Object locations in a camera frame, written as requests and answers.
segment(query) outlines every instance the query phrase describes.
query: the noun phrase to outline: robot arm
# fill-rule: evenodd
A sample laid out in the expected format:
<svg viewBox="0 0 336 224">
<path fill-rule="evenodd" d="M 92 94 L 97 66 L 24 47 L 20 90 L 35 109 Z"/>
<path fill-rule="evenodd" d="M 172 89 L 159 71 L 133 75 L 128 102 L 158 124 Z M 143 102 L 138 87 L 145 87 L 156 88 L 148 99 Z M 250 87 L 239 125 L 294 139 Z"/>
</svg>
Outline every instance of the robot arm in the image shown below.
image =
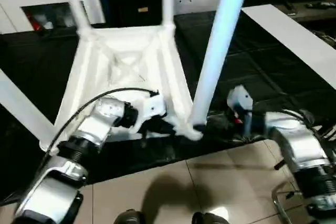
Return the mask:
<svg viewBox="0 0 336 224">
<path fill-rule="evenodd" d="M 82 202 L 79 188 L 86 183 L 91 163 L 111 128 L 139 128 L 144 121 L 165 113 L 159 94 L 147 98 L 140 109 L 115 98 L 98 100 L 69 140 L 59 143 L 58 154 L 47 162 L 18 204 L 13 223 L 73 223 Z"/>
<path fill-rule="evenodd" d="M 227 103 L 243 119 L 244 136 L 258 133 L 279 145 L 308 213 L 318 223 L 336 223 L 335 153 L 322 146 L 323 142 L 305 125 L 302 115 L 292 111 L 253 114 L 253 101 L 243 86 L 230 92 Z"/>
</svg>

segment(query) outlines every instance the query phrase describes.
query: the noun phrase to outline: tiled floor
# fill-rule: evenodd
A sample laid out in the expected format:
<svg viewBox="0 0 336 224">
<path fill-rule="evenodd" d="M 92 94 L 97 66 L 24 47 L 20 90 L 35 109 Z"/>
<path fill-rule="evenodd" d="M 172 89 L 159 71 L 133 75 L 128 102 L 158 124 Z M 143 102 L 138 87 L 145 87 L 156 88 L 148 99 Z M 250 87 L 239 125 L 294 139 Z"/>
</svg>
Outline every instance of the tiled floor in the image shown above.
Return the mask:
<svg viewBox="0 0 336 224">
<path fill-rule="evenodd" d="M 261 141 L 87 186 L 76 224 L 109 224 L 121 212 L 144 212 L 149 224 L 191 223 L 196 211 L 215 210 L 231 224 L 281 224 L 271 190 L 291 181 L 272 141 Z M 295 184 L 288 183 L 286 190 Z M 308 223 L 302 199 L 280 198 L 293 223 Z M 0 208 L 0 223 L 9 224 L 14 206 Z"/>
</svg>

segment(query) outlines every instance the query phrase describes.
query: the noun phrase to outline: white tabletop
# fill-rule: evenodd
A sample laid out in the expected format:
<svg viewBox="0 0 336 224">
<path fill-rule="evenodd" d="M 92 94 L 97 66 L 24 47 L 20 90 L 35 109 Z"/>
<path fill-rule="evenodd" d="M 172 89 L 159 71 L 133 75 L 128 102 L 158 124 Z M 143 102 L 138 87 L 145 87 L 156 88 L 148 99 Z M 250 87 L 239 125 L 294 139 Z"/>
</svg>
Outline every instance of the white tabletop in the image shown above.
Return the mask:
<svg viewBox="0 0 336 224">
<path fill-rule="evenodd" d="M 336 89 L 336 50 L 272 5 L 243 8 L 250 18 Z"/>
</svg>

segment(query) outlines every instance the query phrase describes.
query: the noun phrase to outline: cable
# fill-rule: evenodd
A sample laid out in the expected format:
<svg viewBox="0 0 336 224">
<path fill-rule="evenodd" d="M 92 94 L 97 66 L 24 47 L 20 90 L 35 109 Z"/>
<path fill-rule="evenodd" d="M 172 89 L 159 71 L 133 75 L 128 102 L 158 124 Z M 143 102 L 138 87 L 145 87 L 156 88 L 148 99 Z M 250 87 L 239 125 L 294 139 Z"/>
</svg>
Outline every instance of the cable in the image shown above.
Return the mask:
<svg viewBox="0 0 336 224">
<path fill-rule="evenodd" d="M 120 92 L 120 91 L 128 91 L 128 90 L 134 90 L 134 91 L 143 91 L 143 92 L 148 92 L 150 95 L 154 95 L 157 94 L 157 92 L 152 91 L 152 90 L 148 90 L 148 89 L 142 89 L 142 88 L 120 88 L 120 89 L 114 89 L 114 90 L 110 90 L 107 92 L 104 92 L 94 98 L 92 98 L 91 100 L 89 100 L 88 102 L 86 102 L 84 105 L 82 105 L 66 122 L 65 124 L 62 126 L 62 128 L 57 132 L 57 134 L 55 135 L 55 137 L 53 138 L 53 140 L 51 141 L 46 154 L 44 155 L 44 157 L 42 158 L 41 164 L 40 166 L 37 168 L 37 172 L 39 172 L 42 167 L 44 166 L 46 160 L 49 157 L 50 151 L 53 148 L 54 144 L 56 143 L 57 139 L 59 138 L 59 136 L 61 136 L 62 132 L 66 129 L 66 127 L 79 115 L 80 112 L 82 112 L 88 105 L 90 105 L 91 103 L 97 101 L 99 98 L 104 97 L 105 95 L 108 94 L 112 94 L 112 93 L 116 93 L 116 92 Z"/>
</svg>

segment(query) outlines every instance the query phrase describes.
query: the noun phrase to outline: black floor mat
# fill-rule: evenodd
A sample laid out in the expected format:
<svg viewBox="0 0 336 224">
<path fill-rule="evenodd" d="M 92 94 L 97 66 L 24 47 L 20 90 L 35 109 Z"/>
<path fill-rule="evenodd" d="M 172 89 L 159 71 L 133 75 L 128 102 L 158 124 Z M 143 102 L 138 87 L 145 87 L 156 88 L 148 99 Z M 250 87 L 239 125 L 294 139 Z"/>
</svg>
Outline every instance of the black floor mat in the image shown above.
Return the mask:
<svg viewBox="0 0 336 224">
<path fill-rule="evenodd" d="M 176 16 L 175 40 L 187 84 L 194 96 L 214 12 Z M 4 35 L 0 68 L 54 122 L 64 93 L 78 38 L 73 29 L 40 37 L 36 33 Z M 290 50 L 242 13 L 221 74 L 211 111 L 225 108 L 230 89 L 243 84 L 255 108 L 275 111 L 306 109 L 317 123 L 335 120 L 336 91 Z M 4 108 L 0 160 L 5 186 L 0 199 L 17 199 L 28 185 L 43 152 L 37 140 Z M 194 156 L 241 145 L 229 137 L 206 134 L 199 142 L 182 137 L 107 143 L 89 177 L 99 182 Z"/>
</svg>

